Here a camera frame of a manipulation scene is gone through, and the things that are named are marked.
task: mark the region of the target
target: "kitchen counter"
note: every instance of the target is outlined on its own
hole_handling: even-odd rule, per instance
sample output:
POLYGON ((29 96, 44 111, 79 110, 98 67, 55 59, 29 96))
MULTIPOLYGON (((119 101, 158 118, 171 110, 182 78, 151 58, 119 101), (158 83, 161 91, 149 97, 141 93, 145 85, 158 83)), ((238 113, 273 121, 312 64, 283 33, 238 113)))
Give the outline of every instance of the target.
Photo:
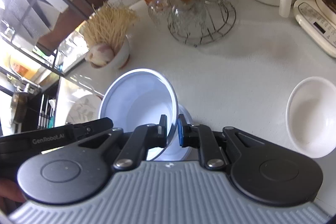
MULTIPOLYGON (((168 78, 179 103, 195 122, 217 131, 234 126, 295 150, 285 123, 289 95, 309 76, 336 84, 336 62, 312 41, 292 14, 281 18, 278 8, 255 0, 237 0, 234 6, 237 21, 233 29, 219 42, 194 48, 176 42, 168 30, 156 30, 144 1, 136 3, 132 8, 140 22, 128 37, 129 63, 119 72, 96 70, 84 63, 68 80, 62 79, 55 125, 63 125, 76 98, 89 93, 78 85, 103 95, 119 75, 145 67, 168 78)), ((316 202, 330 214, 336 213, 335 160, 336 151, 316 160, 324 173, 316 202)))

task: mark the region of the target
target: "garlic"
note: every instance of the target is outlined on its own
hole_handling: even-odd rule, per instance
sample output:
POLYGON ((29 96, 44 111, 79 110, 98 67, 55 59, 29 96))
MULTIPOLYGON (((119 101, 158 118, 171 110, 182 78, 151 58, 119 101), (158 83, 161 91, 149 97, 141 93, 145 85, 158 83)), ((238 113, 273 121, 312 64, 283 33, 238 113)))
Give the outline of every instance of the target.
POLYGON ((111 47, 106 44, 94 45, 85 56, 85 60, 91 62, 94 68, 106 66, 113 58, 114 52, 111 47))

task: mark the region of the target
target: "gray ribbed grip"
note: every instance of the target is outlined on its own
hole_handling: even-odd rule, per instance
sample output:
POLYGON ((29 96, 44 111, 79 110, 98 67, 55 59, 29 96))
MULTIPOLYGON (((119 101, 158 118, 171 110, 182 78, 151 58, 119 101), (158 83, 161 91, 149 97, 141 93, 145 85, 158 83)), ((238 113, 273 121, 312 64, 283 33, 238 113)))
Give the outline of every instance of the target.
POLYGON ((115 174, 90 200, 60 207, 27 202, 10 215, 16 224, 322 224, 328 218, 313 203, 291 208, 254 203, 224 173, 205 170, 197 161, 144 161, 115 174))

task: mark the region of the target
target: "white bowl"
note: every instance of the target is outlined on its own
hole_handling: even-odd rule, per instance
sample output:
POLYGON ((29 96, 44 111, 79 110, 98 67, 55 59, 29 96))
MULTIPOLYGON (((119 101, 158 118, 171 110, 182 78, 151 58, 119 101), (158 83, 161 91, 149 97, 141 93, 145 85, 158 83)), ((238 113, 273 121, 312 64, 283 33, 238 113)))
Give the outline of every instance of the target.
POLYGON ((292 91, 286 126, 296 149, 311 158, 336 147, 336 86, 322 77, 309 77, 292 91))
POLYGON ((106 66, 103 67, 96 67, 94 65, 91 65, 97 69, 97 70, 104 70, 106 68, 109 68, 111 70, 117 70, 117 69, 122 69, 128 62, 129 57, 130 57, 130 46, 129 46, 129 41, 127 37, 125 37, 124 42, 116 54, 116 56, 111 60, 110 63, 106 64, 106 66))
MULTIPOLYGON (((135 69, 120 76, 107 90, 100 105, 99 118, 108 117, 114 127, 133 132, 137 126, 160 121, 167 115, 167 144, 174 136, 179 107, 171 84, 160 73, 135 69)), ((158 157, 164 149, 153 148, 147 160, 158 157)))

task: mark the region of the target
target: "human hand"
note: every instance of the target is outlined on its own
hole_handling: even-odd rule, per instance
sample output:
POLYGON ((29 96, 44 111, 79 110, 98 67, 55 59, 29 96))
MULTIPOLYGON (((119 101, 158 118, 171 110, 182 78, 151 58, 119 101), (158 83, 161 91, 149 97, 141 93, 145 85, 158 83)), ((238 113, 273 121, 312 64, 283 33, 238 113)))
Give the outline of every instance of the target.
POLYGON ((4 198, 8 198, 16 202, 26 201, 16 183, 8 179, 0 178, 0 210, 6 213, 7 208, 4 198))

